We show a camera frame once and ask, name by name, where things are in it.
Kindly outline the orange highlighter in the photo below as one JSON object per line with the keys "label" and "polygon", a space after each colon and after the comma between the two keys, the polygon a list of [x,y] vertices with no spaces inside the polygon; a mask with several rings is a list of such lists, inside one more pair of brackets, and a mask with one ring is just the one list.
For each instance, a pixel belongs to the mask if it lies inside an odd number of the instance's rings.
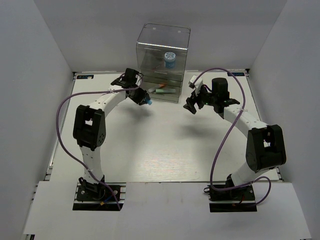
{"label": "orange highlighter", "polygon": [[157,89],[161,89],[161,88],[163,88],[163,87],[165,87],[165,86],[166,86],[165,84],[156,84],[156,85],[154,85],[153,87],[149,88],[147,91],[148,91],[149,93],[153,93],[153,92],[155,92]]}

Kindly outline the green highlighter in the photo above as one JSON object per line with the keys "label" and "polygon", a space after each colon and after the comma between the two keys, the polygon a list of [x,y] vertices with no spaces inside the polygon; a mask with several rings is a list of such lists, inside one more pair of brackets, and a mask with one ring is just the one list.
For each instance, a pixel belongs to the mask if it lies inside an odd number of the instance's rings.
{"label": "green highlighter", "polygon": [[156,94],[174,94],[176,90],[174,88],[158,88],[155,90]]}

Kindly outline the blue white round tape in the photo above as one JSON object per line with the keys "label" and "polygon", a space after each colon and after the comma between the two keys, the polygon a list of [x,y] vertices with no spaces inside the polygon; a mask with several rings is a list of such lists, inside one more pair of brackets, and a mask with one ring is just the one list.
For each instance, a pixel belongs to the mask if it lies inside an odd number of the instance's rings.
{"label": "blue white round tape", "polygon": [[176,54],[172,51],[167,51],[164,53],[164,66],[167,69],[172,69],[176,65]]}

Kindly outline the clear plastic drawer organizer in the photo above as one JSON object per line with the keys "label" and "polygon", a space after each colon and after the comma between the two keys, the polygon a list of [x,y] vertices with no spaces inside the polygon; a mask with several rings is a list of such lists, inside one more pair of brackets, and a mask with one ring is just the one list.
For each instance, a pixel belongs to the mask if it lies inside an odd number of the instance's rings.
{"label": "clear plastic drawer organizer", "polygon": [[[184,81],[191,29],[189,27],[146,23],[136,42],[139,71],[143,74],[142,88],[148,89],[164,84],[161,89],[175,89],[176,93],[149,93],[152,99],[178,103]],[[176,54],[174,68],[165,68],[164,54]]]}

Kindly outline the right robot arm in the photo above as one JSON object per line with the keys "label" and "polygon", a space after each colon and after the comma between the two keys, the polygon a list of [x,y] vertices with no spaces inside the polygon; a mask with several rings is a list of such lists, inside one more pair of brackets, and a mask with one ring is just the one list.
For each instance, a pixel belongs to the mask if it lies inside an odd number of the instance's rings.
{"label": "right robot arm", "polygon": [[202,78],[193,76],[188,83],[193,91],[183,107],[195,114],[204,106],[211,106],[215,113],[246,137],[245,163],[228,176],[223,188],[229,198],[236,200],[243,195],[244,187],[286,163],[283,131],[277,124],[269,125],[258,120],[238,100],[230,98],[225,78],[214,78],[211,83],[209,89]]}

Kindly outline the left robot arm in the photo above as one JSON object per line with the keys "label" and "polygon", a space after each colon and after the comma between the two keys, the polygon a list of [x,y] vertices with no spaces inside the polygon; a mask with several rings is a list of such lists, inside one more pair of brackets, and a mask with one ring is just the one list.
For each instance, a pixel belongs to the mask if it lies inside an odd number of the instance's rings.
{"label": "left robot arm", "polygon": [[105,175],[100,151],[107,136],[106,117],[126,99],[139,106],[152,104],[148,92],[140,87],[142,80],[142,73],[127,68],[125,73],[111,82],[106,93],[89,105],[79,105],[76,109],[72,135],[86,165],[82,182],[91,184],[88,193],[96,200],[106,193],[106,187],[101,184],[105,181]]}

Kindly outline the left blue corner label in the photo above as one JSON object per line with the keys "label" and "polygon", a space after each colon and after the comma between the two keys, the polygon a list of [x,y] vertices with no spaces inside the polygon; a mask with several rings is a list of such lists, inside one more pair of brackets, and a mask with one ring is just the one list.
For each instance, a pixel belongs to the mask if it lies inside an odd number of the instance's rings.
{"label": "left blue corner label", "polygon": [[77,75],[76,76],[77,79],[81,79],[81,80],[87,80],[87,79],[93,79],[94,75],[90,74],[90,75]]}

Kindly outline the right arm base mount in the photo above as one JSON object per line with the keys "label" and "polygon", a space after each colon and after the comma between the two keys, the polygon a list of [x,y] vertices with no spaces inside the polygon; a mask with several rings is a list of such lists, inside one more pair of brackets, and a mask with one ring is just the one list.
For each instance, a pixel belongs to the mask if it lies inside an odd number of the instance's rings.
{"label": "right arm base mount", "polygon": [[228,191],[217,191],[210,185],[203,189],[209,198],[211,213],[249,213],[256,212],[256,198],[253,187],[246,186]]}

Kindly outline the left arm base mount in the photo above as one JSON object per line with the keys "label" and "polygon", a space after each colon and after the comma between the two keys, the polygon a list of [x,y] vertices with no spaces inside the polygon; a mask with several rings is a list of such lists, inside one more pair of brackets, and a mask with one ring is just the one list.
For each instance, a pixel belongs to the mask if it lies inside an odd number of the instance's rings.
{"label": "left arm base mount", "polygon": [[77,184],[73,201],[73,211],[98,211],[98,212],[118,212],[122,209],[126,198],[126,184],[110,184],[110,188],[115,194],[119,206],[115,201],[111,191],[103,189],[100,193],[95,193],[85,189],[80,183]]}

